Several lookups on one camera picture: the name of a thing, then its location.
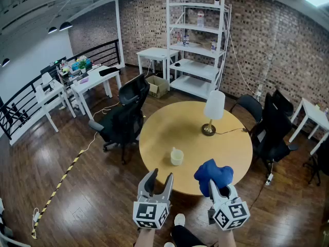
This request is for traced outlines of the person's black trousers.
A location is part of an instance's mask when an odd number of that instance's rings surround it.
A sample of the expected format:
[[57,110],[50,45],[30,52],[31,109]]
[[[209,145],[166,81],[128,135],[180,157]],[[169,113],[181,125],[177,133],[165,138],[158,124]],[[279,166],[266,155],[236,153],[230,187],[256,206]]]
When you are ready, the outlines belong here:
[[176,247],[197,247],[206,245],[182,225],[176,225],[171,230],[171,236]]

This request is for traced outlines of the black cluttered side table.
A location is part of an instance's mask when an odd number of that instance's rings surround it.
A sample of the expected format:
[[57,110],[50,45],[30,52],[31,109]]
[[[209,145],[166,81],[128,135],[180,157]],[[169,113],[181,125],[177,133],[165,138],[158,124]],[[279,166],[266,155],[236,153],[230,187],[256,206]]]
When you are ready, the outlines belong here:
[[66,60],[62,60],[59,65],[58,74],[60,82],[68,90],[73,83],[73,79],[79,74],[79,71],[77,69],[73,70],[72,64],[69,64]]

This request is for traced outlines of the small white desk lamp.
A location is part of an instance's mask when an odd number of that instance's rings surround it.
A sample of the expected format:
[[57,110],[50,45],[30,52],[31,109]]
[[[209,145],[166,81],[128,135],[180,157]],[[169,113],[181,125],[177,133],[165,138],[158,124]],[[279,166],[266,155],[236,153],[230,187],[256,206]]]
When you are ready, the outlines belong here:
[[52,76],[49,74],[49,72],[45,72],[42,75],[42,88],[43,90],[49,90],[50,92],[53,90],[51,87],[51,82],[53,81]]

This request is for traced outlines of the blue box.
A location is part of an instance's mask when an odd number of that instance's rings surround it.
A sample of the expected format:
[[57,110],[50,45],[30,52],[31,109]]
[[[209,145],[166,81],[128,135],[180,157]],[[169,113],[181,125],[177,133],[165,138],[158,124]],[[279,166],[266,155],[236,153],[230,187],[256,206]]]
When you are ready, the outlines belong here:
[[[87,60],[87,66],[86,66],[86,69],[90,69],[90,68],[92,67],[92,62],[91,62],[91,60],[88,59],[88,58],[87,58],[86,60]],[[80,61],[80,59],[79,59],[77,62],[75,62],[75,63],[72,64],[72,66],[71,66],[72,70],[77,70],[77,69],[79,69],[79,61]]]

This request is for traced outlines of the black folding chair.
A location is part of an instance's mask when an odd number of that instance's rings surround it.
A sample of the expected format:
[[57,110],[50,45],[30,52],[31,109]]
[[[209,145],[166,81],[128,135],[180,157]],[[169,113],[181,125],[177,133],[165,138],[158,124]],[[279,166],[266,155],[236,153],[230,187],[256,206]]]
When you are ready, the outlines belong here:
[[246,109],[253,116],[256,125],[261,122],[263,108],[256,99],[247,94],[242,95],[235,101],[234,105],[229,110],[230,113],[232,113],[237,104]]

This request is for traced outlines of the blue cloth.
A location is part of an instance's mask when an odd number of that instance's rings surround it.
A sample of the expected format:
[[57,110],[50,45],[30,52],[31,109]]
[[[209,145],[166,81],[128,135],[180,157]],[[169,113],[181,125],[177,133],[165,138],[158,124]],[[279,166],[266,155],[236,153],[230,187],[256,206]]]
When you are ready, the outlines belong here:
[[199,182],[202,195],[210,197],[209,181],[213,180],[218,189],[221,189],[232,183],[233,173],[233,169],[230,166],[218,167],[212,158],[198,168],[194,178]]

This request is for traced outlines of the cream cup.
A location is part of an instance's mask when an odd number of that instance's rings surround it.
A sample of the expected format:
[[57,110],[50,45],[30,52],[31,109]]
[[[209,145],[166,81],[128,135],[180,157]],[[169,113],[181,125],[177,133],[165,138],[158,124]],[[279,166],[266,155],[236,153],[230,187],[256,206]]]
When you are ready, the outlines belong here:
[[179,166],[182,164],[182,162],[184,160],[184,153],[181,150],[173,147],[173,149],[170,153],[170,157],[171,157],[172,165]]

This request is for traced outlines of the person's right forearm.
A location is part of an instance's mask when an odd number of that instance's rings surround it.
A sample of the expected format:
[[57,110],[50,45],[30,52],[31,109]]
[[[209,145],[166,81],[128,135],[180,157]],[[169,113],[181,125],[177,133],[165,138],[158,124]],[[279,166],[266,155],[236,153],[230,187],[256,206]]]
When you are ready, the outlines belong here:
[[233,231],[218,230],[218,247],[236,247]]

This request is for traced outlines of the white shade table lamp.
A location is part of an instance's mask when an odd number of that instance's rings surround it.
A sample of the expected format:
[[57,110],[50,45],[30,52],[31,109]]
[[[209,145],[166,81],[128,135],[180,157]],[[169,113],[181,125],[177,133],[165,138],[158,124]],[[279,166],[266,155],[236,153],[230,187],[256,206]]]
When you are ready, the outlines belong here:
[[216,128],[213,125],[214,120],[222,119],[224,114],[225,105],[225,94],[218,90],[213,90],[210,92],[207,99],[204,115],[210,119],[210,121],[202,125],[202,133],[205,136],[213,136],[216,133]]

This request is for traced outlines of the cardboard box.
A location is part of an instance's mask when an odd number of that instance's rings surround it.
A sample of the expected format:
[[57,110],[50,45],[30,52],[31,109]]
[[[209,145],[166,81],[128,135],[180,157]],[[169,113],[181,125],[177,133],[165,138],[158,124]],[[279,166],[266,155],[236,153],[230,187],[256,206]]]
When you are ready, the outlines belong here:
[[169,82],[167,79],[163,79],[157,76],[150,76],[146,78],[146,81],[150,85],[149,94],[156,98],[161,98],[168,92]]

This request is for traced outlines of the white side table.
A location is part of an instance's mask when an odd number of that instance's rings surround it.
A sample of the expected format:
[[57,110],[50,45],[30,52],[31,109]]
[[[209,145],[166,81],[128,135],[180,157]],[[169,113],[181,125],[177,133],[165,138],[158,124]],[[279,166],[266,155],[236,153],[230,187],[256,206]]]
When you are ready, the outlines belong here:
[[327,118],[326,113],[321,111],[320,109],[316,108],[315,105],[310,103],[305,98],[302,98],[300,101],[296,111],[293,113],[291,117],[291,123],[294,122],[295,118],[299,114],[301,108],[305,111],[305,116],[302,119],[302,121],[298,124],[297,129],[294,131],[292,136],[289,139],[289,142],[291,143],[295,137],[298,135],[298,133],[302,130],[303,126],[306,124],[306,122],[310,119],[313,122],[315,122],[317,125],[316,127],[311,131],[311,133],[308,136],[308,139],[310,139],[315,132],[318,130],[319,127],[325,130],[324,136],[320,139],[320,141],[316,144],[316,146],[313,148],[313,150],[309,153],[310,155],[313,155],[320,147],[320,145],[329,137],[329,121]]

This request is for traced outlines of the white metal shelf rack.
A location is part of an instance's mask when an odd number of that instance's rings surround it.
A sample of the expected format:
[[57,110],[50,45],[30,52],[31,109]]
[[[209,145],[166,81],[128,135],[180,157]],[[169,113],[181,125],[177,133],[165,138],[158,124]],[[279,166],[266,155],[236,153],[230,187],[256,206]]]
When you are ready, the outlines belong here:
[[[197,26],[197,13],[204,12],[204,27]],[[220,0],[220,5],[166,0],[167,55],[177,50],[178,60],[167,63],[169,87],[207,99],[212,90],[220,87],[229,45],[232,5]],[[183,46],[190,43],[217,42],[215,53],[199,47]]]

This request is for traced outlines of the black pouch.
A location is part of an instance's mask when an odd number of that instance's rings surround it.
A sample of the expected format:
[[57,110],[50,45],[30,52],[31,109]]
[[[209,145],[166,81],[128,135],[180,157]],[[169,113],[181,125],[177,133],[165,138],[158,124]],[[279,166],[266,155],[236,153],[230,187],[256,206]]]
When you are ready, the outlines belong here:
[[106,76],[108,74],[111,74],[111,73],[114,73],[114,72],[119,72],[119,71],[120,71],[120,69],[117,68],[117,67],[110,67],[110,68],[106,68],[106,69],[100,70],[99,71],[99,75],[101,77],[104,77],[104,76]]

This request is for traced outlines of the yellow black striped floor tape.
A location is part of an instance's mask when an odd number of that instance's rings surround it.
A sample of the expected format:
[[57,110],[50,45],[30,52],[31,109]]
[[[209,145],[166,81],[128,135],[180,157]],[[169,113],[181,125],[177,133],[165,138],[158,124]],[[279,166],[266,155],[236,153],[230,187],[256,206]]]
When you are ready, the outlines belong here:
[[63,181],[65,180],[65,178],[67,177],[67,175],[69,174],[69,172],[72,170],[74,164],[78,161],[79,157],[85,152],[85,150],[81,150],[78,155],[75,157],[75,159],[72,161],[71,165],[68,167],[68,169],[64,172],[63,176],[61,177],[59,183],[57,184],[55,190],[53,191],[53,193],[51,194],[50,198],[48,199],[48,201],[46,202],[44,208],[41,210],[41,212],[39,213],[36,221],[33,222],[33,226],[32,226],[32,231],[31,231],[31,236],[33,239],[37,239],[36,236],[36,228],[38,227],[38,224],[42,218],[42,216],[44,215],[44,213],[46,212],[47,208],[49,207],[52,199],[55,197],[57,191],[59,190],[59,188],[61,187]]

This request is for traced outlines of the white low desk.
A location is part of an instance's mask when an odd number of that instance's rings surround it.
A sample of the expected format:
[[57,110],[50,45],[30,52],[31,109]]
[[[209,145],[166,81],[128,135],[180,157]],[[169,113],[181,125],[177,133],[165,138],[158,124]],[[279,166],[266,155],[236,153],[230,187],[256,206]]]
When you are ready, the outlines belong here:
[[35,90],[36,90],[35,96],[36,96],[38,105],[41,107],[41,110],[43,111],[44,115],[47,117],[48,121],[50,122],[50,124],[52,125],[52,127],[54,128],[54,130],[56,132],[58,132],[59,130],[56,127],[56,125],[54,124],[53,120],[51,119],[49,111],[51,111],[57,105],[53,105],[53,106],[50,105],[48,107],[47,102],[49,102],[51,99],[59,97],[62,105],[64,107],[68,106],[73,118],[76,118],[75,112],[73,111],[73,108],[67,98],[67,94],[64,91],[64,86],[61,83],[59,83],[58,81],[54,81],[53,90],[51,92],[45,93],[43,91],[43,88],[41,85],[38,85],[35,88]]

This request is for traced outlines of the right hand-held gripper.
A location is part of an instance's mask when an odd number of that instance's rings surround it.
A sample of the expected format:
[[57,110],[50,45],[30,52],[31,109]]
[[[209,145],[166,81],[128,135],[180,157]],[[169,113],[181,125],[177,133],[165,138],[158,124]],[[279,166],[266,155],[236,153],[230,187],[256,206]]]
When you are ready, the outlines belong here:
[[209,181],[209,197],[213,206],[208,210],[208,222],[210,225],[217,225],[223,231],[239,228],[250,218],[247,203],[238,198],[236,188],[232,184],[228,184],[227,188],[228,200],[237,199],[235,202],[226,201],[220,205],[222,197],[219,189],[212,179]]

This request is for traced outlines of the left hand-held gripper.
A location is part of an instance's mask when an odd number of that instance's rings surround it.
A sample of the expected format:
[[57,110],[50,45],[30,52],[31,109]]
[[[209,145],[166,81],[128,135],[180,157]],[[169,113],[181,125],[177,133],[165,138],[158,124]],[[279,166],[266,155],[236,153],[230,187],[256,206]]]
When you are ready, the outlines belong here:
[[134,202],[133,221],[139,228],[159,230],[169,215],[171,202],[166,199],[169,199],[172,193],[173,173],[168,175],[162,193],[152,197],[157,174],[157,168],[150,171],[138,185],[140,197]]

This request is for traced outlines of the black metal railing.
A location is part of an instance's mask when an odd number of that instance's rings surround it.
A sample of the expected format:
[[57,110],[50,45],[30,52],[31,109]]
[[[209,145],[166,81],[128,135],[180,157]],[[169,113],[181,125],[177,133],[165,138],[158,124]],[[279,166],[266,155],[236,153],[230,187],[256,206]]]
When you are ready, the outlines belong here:
[[56,68],[59,67],[61,61],[66,60],[69,64],[73,64],[80,56],[86,56],[92,64],[120,64],[119,40],[100,44],[70,58],[58,59],[53,65],[42,69],[37,77],[23,86],[7,102],[4,103],[0,98],[0,129],[10,140],[13,140],[14,135],[23,126],[27,126],[27,123],[40,110],[35,96],[35,88],[42,83],[42,75],[49,72],[53,79],[59,81]]

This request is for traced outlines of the person's left forearm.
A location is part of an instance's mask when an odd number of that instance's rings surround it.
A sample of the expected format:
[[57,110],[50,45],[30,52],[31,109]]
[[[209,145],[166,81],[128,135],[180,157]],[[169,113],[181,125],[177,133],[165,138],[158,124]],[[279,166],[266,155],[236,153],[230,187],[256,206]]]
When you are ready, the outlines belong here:
[[134,247],[153,247],[155,229],[141,228]]

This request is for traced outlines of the small white table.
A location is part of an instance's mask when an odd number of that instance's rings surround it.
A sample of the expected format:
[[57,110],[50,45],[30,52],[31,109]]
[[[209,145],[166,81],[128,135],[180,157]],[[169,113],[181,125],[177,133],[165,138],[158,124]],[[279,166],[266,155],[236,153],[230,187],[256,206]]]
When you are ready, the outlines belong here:
[[[174,57],[174,60],[178,60],[178,53],[177,50],[170,50],[170,58]],[[155,71],[155,61],[161,61],[162,62],[162,77],[164,79],[167,78],[167,63],[171,61],[167,60],[167,49],[166,48],[148,48],[142,51],[139,51],[137,53],[138,58],[138,67],[139,67],[139,73],[142,74],[142,62],[141,59],[149,59],[151,61],[152,69]]]

